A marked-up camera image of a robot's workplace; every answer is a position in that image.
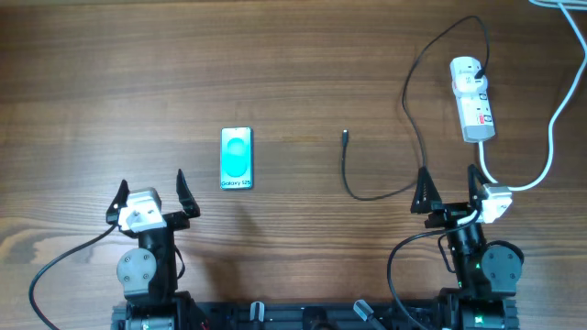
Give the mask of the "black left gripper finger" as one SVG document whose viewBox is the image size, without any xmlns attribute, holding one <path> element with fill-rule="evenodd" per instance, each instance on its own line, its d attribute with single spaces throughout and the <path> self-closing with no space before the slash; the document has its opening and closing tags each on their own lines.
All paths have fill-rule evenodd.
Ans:
<svg viewBox="0 0 587 330">
<path fill-rule="evenodd" d="M 195 201 L 181 169 L 178 169 L 176 177 L 176 192 L 183 211 L 187 216 L 189 218 L 199 217 L 201 215 L 200 207 Z"/>
<path fill-rule="evenodd" d="M 105 221 L 109 225 L 116 225 L 121 213 L 121 210 L 127 206 L 127 198 L 129 195 L 129 188 L 126 180 L 122 180 L 115 198 L 109 205 L 105 213 Z"/>
</svg>

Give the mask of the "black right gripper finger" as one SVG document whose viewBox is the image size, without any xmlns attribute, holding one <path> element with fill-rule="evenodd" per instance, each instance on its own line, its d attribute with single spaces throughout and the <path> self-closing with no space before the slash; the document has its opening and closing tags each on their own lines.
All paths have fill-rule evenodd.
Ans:
<svg viewBox="0 0 587 330">
<path fill-rule="evenodd" d="M 469 199 L 470 205 L 477 211 L 482 209 L 482 194 L 480 193 L 479 187 L 489 183 L 484 177 L 482 172 L 474 165 L 471 164 L 467 168 L 468 172 L 468 187 L 469 187 Z"/>
<path fill-rule="evenodd" d="M 441 197 L 426 166 L 418 170 L 412 214 L 427 214 L 443 208 Z"/>
</svg>

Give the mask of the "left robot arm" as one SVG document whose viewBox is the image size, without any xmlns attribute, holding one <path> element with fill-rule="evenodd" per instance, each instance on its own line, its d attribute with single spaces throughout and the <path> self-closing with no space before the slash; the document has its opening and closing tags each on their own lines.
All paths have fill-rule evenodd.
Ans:
<svg viewBox="0 0 587 330">
<path fill-rule="evenodd" d="M 201 215 L 184 174 L 178 171 L 176 192 L 180 211 L 163 214 L 161 198 L 153 188 L 131 191 L 122 181 L 105 214 L 108 224 L 138 241 L 118 261 L 116 275 L 126 304 L 113 309 L 111 327 L 130 329 L 206 329 L 205 315 L 191 294 L 178 290 L 185 268 L 174 233 L 190 227 Z"/>
</svg>

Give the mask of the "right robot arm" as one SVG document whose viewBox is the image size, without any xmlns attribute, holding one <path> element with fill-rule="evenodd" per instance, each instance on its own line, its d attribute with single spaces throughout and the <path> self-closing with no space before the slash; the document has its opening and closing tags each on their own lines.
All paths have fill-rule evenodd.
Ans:
<svg viewBox="0 0 587 330">
<path fill-rule="evenodd" d="M 428 329 L 513 330 L 520 327 L 514 296 L 525 261 L 522 250 L 503 240 L 486 240 L 482 227 L 512 203 L 509 188 L 468 168 L 469 200 L 443 203 L 427 168 L 418 170 L 413 214 L 426 214 L 425 227 L 447 239 L 458 287 L 444 288 L 431 315 L 415 319 Z"/>
</svg>

